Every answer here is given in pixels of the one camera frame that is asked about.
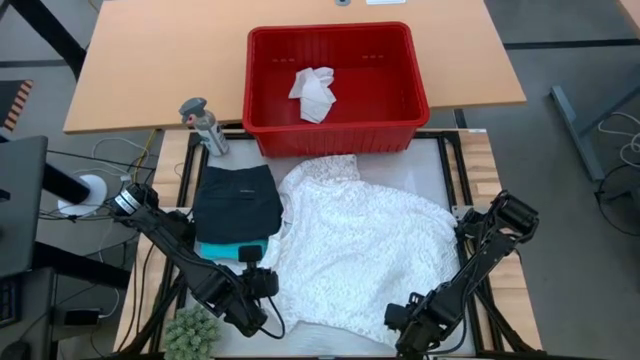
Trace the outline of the teal drawstring shorts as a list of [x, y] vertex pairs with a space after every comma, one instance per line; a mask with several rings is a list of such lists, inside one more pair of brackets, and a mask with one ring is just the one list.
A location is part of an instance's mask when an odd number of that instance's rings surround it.
[[199, 254], [202, 258], [216, 261], [219, 259], [239, 260], [240, 249], [245, 247], [259, 247], [262, 253], [266, 252], [268, 241], [266, 239], [252, 240], [231, 244], [197, 243]]

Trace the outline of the black garment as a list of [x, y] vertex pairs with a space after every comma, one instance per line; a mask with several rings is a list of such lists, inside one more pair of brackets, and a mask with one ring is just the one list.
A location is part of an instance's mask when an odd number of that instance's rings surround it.
[[281, 226], [283, 205], [270, 168], [207, 167], [193, 206], [196, 238], [228, 245], [266, 240]]

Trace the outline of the white lace garment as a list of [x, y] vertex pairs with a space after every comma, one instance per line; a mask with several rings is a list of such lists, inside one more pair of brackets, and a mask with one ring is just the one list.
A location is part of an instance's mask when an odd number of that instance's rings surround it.
[[281, 181], [282, 226], [262, 266], [279, 276], [284, 323], [346, 330], [391, 346], [390, 303], [458, 271], [455, 218], [429, 199], [362, 180], [354, 155], [305, 160]]

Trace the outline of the red plastic laundry basket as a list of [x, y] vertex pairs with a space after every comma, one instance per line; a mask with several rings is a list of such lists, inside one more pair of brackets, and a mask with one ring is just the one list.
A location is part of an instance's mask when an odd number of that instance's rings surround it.
[[[329, 67], [337, 97], [319, 124], [289, 98], [297, 72]], [[401, 22], [258, 27], [248, 35], [243, 126], [266, 157], [398, 152], [430, 109]]]

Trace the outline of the spray bottle with grey trigger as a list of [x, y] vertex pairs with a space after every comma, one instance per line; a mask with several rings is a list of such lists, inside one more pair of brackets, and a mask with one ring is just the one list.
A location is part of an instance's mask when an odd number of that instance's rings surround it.
[[182, 123], [198, 133], [211, 155], [223, 156], [229, 152], [229, 145], [214, 114], [206, 109], [206, 105], [206, 99], [194, 97], [181, 105], [179, 114]]

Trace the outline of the small black floor box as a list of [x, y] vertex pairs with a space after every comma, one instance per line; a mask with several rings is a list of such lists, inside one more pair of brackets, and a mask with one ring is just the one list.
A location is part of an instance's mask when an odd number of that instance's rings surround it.
[[64, 326], [95, 326], [99, 323], [101, 311], [99, 309], [70, 309], [64, 312], [62, 324]]

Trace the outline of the white round base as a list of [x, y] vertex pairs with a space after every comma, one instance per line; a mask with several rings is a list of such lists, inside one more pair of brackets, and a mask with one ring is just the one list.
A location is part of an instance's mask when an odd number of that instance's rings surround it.
[[106, 200], [108, 187], [105, 180], [93, 174], [72, 178], [57, 202], [57, 210], [65, 216], [87, 217], [96, 215]]

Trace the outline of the small white crumpled cloth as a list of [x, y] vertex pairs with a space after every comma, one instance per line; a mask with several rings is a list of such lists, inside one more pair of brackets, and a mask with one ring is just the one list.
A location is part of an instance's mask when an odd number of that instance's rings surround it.
[[329, 67], [306, 68], [295, 75], [289, 99], [300, 101], [300, 118], [307, 122], [322, 123], [337, 101], [330, 89], [334, 70]]

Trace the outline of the light wooden desk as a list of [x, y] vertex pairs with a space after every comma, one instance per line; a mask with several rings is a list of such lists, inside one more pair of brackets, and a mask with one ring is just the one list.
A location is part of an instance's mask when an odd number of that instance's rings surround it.
[[64, 130], [177, 128], [192, 97], [238, 121], [252, 29], [386, 21], [410, 28], [431, 107], [525, 102], [484, 0], [112, 0], [101, 7]]

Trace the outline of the grey desk leg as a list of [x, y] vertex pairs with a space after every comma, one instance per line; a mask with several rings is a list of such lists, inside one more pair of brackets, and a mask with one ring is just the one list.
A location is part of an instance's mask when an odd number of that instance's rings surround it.
[[583, 131], [584, 126], [577, 117], [564, 90], [561, 86], [554, 85], [550, 89], [550, 96], [558, 113], [564, 120], [590, 179], [592, 181], [602, 180], [604, 178], [603, 168], [590, 140], [589, 131]]

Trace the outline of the orange black striped mat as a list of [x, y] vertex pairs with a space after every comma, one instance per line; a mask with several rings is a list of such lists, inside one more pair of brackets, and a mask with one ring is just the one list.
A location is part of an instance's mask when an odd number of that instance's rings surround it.
[[30, 79], [0, 81], [0, 128], [15, 130], [33, 86]]

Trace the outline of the black diagonal desk leg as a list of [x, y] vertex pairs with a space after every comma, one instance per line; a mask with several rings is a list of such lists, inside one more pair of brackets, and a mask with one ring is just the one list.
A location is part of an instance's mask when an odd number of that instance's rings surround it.
[[62, 57], [78, 80], [87, 52], [46, 5], [41, 0], [8, 0], [8, 3]]

